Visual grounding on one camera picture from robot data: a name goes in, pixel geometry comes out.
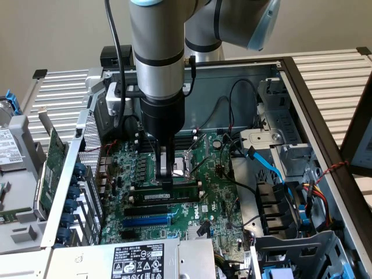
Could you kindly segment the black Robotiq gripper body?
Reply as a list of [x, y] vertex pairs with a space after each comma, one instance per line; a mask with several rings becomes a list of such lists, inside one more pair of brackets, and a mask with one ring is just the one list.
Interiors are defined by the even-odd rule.
[[185, 123], [185, 96], [177, 94], [157, 101], [141, 98], [141, 113], [146, 131], [159, 145], [171, 145]]

